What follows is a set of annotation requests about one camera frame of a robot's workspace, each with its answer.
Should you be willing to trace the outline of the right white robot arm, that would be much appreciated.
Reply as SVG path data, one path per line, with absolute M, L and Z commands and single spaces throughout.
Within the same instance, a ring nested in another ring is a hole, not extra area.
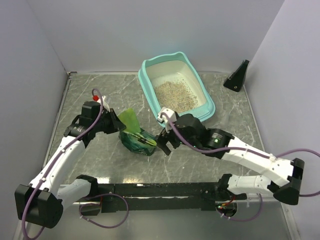
M 167 143 L 174 149 L 185 145 L 205 156 L 236 163 L 257 173 L 253 176 L 224 174 L 218 187 L 223 199 L 233 195 L 261 194 L 273 196 L 287 205 L 298 204 L 305 166 L 303 160 L 266 153 L 222 129 L 206 128 L 192 114 L 179 116 L 164 108 L 158 113 L 157 121 L 165 125 L 156 136 L 156 143 L 166 155 L 171 153 Z

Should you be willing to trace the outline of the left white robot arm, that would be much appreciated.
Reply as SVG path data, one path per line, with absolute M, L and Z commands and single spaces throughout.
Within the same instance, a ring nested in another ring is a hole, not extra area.
M 105 98 L 85 102 L 46 166 L 28 185 L 20 184 L 15 190 L 18 219 L 52 229 L 74 202 L 95 200 L 99 195 L 95 177 L 80 175 L 65 189 L 60 185 L 97 133 L 113 134 L 124 128 Z

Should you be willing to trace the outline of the green cat litter bag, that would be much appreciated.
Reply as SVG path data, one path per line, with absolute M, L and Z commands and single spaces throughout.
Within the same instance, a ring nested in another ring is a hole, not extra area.
M 135 111 L 128 108 L 118 118 L 125 125 L 118 135 L 123 146 L 132 153 L 151 156 L 157 147 L 156 138 L 140 127 Z

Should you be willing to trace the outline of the black bag clip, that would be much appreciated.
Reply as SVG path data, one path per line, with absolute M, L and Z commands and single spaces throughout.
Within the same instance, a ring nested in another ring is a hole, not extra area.
M 133 134 L 133 136 L 137 139 L 138 142 L 142 144 L 146 144 L 152 147 L 156 147 L 157 143 L 153 136 L 144 136 L 142 134 Z

